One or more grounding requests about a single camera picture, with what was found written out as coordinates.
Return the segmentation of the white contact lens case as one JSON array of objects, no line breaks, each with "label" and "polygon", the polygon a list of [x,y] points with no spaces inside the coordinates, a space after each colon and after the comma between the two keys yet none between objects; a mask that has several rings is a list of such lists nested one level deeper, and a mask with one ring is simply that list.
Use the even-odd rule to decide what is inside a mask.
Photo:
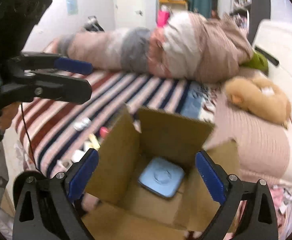
[{"label": "white contact lens case", "polygon": [[89,118],[83,118],[80,121],[74,123],[73,127],[76,131],[83,131],[91,125],[91,120]]}]

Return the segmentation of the blue square box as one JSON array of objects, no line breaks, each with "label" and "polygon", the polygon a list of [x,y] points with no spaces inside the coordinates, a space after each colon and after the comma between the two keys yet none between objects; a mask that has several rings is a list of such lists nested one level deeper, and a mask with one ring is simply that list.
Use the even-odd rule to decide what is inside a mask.
[{"label": "blue square box", "polygon": [[138,178],[138,182],[145,189],[162,197],[172,198],[179,189],[185,171],[164,158],[153,158]]}]

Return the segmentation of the striped plush blanket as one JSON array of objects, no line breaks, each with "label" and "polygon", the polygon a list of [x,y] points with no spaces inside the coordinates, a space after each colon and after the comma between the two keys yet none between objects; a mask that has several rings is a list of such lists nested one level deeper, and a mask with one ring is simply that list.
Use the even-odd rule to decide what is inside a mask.
[{"label": "striped plush blanket", "polygon": [[[59,161],[70,158],[75,150],[83,150],[90,134],[101,138],[100,128],[110,128],[123,107],[132,114],[135,125],[139,124],[140,107],[211,122],[220,90],[219,85],[191,80],[102,70],[95,70],[86,80],[93,92],[82,105],[40,98],[21,105],[13,126],[16,154],[24,170],[53,175]],[[89,118],[91,125],[76,131],[74,123],[83,118]]]}]

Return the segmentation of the white rounded bottle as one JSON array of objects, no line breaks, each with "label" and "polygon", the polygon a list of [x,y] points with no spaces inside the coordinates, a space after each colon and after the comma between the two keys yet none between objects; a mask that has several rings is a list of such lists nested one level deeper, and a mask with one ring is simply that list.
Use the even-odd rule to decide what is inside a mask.
[{"label": "white rounded bottle", "polygon": [[75,152],[71,156],[71,161],[73,163],[78,163],[83,158],[83,156],[85,155],[85,153],[86,152],[84,152],[82,150],[75,150]]}]

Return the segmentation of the beige ribbed pillow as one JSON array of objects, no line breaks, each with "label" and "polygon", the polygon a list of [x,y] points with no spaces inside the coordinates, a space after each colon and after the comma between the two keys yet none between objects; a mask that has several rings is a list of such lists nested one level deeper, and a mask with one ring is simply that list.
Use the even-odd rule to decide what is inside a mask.
[{"label": "beige ribbed pillow", "polygon": [[224,89],[217,92],[214,115],[215,129],[205,142],[212,148],[230,139],[238,147],[240,175],[255,182],[265,179],[268,184],[279,184],[290,159],[290,147],[284,128],[228,102]]}]

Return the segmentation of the white yellow rectangular box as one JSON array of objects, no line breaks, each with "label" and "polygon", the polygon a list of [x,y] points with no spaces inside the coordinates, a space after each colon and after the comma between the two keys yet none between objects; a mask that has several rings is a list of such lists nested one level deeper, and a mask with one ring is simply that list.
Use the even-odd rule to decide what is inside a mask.
[{"label": "white yellow rectangular box", "polygon": [[87,152],[91,148],[95,149],[96,151],[98,151],[100,149],[100,143],[94,134],[90,134],[88,136],[88,139],[85,140],[85,142],[83,144],[83,150],[85,152]]}]

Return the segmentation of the pink cone-shaped object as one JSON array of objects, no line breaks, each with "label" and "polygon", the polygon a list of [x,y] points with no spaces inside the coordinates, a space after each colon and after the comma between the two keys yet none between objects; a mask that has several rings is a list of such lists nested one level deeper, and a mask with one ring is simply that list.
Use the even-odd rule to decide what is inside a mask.
[{"label": "pink cone-shaped object", "polygon": [[102,127],[100,128],[100,130],[99,130],[99,133],[100,133],[100,137],[101,137],[102,139],[104,139],[104,138],[106,138],[107,135],[109,134],[109,129],[108,129],[107,127],[105,127],[105,126],[102,126]]}]

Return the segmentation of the brown cardboard box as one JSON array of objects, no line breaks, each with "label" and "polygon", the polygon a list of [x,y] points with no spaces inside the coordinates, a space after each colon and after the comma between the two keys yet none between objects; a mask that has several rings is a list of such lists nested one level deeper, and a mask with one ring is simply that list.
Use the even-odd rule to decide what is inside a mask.
[{"label": "brown cardboard box", "polygon": [[86,191],[101,204],[83,219],[95,239],[184,239],[203,232],[219,204],[209,194],[195,156],[211,122],[148,108],[139,127],[122,108],[99,149]]}]

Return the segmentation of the white door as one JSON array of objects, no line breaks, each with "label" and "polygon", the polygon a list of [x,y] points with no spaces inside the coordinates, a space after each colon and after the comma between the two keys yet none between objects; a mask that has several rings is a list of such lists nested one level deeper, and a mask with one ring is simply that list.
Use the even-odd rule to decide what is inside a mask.
[{"label": "white door", "polygon": [[113,0],[116,28],[147,26],[146,0]]}]

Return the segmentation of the tan plush dog toy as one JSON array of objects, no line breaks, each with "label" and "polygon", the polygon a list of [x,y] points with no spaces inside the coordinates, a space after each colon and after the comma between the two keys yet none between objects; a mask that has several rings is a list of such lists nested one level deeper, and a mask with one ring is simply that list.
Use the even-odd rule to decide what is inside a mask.
[{"label": "tan plush dog toy", "polygon": [[287,95],[265,77],[235,77],[225,83],[229,102],[268,122],[285,125],[291,115]]}]

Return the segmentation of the green plush toy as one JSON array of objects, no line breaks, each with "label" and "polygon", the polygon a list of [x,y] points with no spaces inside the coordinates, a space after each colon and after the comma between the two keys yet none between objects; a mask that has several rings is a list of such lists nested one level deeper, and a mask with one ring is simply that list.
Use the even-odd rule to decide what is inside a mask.
[{"label": "green plush toy", "polygon": [[262,55],[261,53],[257,51],[253,53],[253,57],[252,59],[250,59],[250,61],[244,62],[240,66],[251,68],[251,69],[257,69],[264,73],[268,72],[269,70],[268,60],[266,59],[264,55]]}]

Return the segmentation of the rolled beige grey quilt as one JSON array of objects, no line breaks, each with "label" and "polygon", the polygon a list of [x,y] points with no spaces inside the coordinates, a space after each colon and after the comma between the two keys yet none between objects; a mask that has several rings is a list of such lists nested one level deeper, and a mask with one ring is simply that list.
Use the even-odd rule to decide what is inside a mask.
[{"label": "rolled beige grey quilt", "polygon": [[217,83],[237,75],[254,51],[228,15],[174,14],[162,28],[79,31],[58,39],[58,53],[95,68]]}]

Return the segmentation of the yellow shelf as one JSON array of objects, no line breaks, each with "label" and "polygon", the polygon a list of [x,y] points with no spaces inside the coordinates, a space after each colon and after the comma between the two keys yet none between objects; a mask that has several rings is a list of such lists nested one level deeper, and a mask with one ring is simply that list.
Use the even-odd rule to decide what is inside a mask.
[{"label": "yellow shelf", "polygon": [[188,11],[188,2],[186,0],[157,0],[158,7],[165,5],[172,13]]}]

